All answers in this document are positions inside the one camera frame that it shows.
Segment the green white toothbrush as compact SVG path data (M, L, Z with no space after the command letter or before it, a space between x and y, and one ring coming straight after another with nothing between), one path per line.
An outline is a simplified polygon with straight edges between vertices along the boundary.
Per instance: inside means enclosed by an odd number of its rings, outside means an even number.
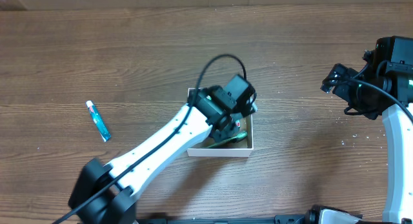
M219 143L214 143L205 148L223 148L229 146L229 144L239 143L248 137L248 132L246 130L238 133L236 136L230 137L228 139L222 140Z

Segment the teal toothpaste tube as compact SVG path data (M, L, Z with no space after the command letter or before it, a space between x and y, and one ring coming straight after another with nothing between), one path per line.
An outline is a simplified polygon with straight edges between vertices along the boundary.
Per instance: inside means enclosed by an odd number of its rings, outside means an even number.
M107 142L111 138L111 134L109 133L97 107L91 100L86 101L86 107L89 110L92 121L95 123L101 138L104 142Z

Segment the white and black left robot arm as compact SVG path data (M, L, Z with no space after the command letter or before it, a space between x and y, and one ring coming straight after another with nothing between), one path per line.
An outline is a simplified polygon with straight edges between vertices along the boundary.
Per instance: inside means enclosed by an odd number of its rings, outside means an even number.
M191 89L179 112L139 146L105 165L94 158L82 168L68 200L70 214L83 223L135 223L136 203L151 181L194 145L238 132L237 121L257 110L255 98L241 75L224 87Z

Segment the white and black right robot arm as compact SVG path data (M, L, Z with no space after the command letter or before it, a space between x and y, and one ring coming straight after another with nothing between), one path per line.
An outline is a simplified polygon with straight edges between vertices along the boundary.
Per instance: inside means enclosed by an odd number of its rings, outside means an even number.
M348 104L348 116L382 117L387 137L387 198L383 223L412 223L412 39L382 37L365 51L360 70L340 63L321 90Z

